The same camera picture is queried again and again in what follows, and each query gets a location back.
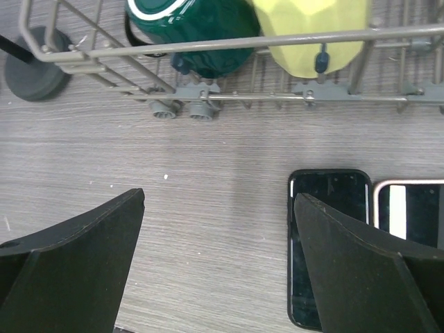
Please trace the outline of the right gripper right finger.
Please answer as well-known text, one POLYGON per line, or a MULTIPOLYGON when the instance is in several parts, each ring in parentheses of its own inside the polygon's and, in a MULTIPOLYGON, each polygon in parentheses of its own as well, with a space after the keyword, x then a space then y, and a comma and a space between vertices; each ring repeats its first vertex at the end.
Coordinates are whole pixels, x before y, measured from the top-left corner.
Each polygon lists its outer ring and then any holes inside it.
POLYGON ((323 332, 442 332, 443 251, 298 194, 296 222, 323 332))

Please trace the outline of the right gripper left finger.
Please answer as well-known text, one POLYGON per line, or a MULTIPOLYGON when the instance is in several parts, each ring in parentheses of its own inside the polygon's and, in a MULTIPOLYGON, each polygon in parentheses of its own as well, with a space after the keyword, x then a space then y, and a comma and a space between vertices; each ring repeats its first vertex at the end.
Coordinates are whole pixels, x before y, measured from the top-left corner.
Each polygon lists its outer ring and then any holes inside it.
POLYGON ((1 245, 2 332, 113 332, 144 216, 130 189, 1 245))

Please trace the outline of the pink case phone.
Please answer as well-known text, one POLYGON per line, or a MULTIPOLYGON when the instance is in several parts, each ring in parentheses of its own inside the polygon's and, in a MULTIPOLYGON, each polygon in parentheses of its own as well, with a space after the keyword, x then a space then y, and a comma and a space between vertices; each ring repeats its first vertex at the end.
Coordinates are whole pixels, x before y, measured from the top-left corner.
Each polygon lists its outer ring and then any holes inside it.
POLYGON ((373 225, 397 238, 443 249, 443 180, 385 180, 373 190, 373 225))

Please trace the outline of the black case phone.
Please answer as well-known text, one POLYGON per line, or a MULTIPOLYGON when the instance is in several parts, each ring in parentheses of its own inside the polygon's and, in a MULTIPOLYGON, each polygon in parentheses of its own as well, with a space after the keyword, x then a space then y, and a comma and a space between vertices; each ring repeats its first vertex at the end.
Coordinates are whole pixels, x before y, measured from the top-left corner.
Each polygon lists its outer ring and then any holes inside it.
POLYGON ((316 303, 307 271, 294 212, 299 193, 309 194, 330 207, 366 224, 373 223, 372 182, 357 169, 301 169, 288 182, 287 314, 296 326, 321 331, 316 303))

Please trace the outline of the black round phone stand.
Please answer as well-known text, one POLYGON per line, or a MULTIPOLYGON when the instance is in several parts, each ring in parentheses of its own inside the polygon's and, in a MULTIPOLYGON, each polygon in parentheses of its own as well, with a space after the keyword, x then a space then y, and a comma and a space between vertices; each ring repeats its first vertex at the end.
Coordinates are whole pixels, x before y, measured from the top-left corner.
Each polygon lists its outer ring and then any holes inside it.
POLYGON ((29 102, 47 101, 59 95, 71 80, 59 66, 38 60, 22 36, 14 42, 1 36, 1 50, 7 53, 6 85, 18 98, 29 102))

